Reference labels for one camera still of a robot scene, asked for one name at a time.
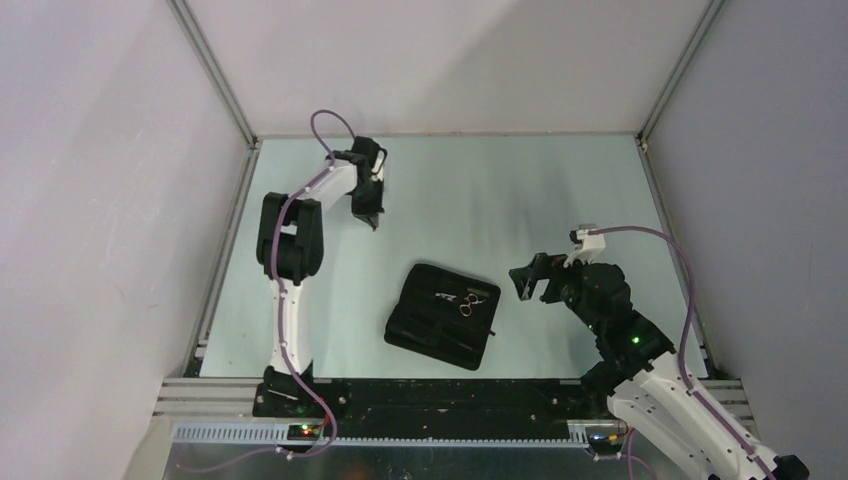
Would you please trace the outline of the silver scissors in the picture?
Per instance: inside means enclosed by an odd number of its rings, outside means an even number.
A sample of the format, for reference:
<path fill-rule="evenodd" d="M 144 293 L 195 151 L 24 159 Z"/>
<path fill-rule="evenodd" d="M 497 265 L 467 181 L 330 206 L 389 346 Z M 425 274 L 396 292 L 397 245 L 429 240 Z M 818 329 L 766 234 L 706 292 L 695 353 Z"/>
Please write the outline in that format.
<path fill-rule="evenodd" d="M 468 291 L 464 295 L 436 292 L 433 294 L 433 298 L 451 305 L 464 318 L 471 318 L 474 309 L 488 301 L 487 296 L 479 295 L 475 291 Z"/>

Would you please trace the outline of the black zippered tool case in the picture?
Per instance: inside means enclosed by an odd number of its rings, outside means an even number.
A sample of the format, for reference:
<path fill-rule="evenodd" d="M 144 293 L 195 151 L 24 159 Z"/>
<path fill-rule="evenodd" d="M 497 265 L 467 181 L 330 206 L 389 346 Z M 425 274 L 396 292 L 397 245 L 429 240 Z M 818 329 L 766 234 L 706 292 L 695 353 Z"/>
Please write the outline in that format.
<path fill-rule="evenodd" d="M 436 292 L 464 295 L 475 291 L 488 301 L 462 317 Z M 494 322 L 501 289 L 495 284 L 427 263 L 410 269 L 385 324 L 383 339 L 395 347 L 465 370 L 480 368 Z"/>

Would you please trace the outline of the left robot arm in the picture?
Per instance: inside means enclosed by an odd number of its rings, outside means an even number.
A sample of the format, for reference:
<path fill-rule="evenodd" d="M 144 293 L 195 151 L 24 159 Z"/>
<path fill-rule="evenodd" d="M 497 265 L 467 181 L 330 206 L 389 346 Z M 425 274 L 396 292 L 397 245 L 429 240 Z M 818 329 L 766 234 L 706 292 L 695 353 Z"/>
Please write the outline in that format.
<path fill-rule="evenodd" d="M 301 296 L 324 258 L 323 215 L 344 197 L 351 215 L 375 230 L 385 213 L 384 166 L 388 151 L 356 136 L 347 150 L 331 150 L 322 168 L 289 194 L 263 198 L 256 257 L 269 278 L 275 309 L 274 346 L 263 385 L 292 416 L 326 404 L 309 377 L 313 356 Z"/>

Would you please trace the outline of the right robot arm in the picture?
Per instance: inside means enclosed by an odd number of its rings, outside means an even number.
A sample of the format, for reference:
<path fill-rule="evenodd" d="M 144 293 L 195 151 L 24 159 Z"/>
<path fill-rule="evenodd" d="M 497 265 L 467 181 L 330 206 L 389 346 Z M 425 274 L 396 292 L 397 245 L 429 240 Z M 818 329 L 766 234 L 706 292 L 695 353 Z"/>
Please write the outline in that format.
<path fill-rule="evenodd" d="M 626 422 L 691 479 L 807 479 L 795 455 L 760 443 L 681 362 L 673 342 L 631 301 L 621 268 L 572 255 L 536 254 L 510 270 L 517 294 L 562 303 L 595 337 L 601 360 L 581 378 L 581 402 L 596 418 Z"/>

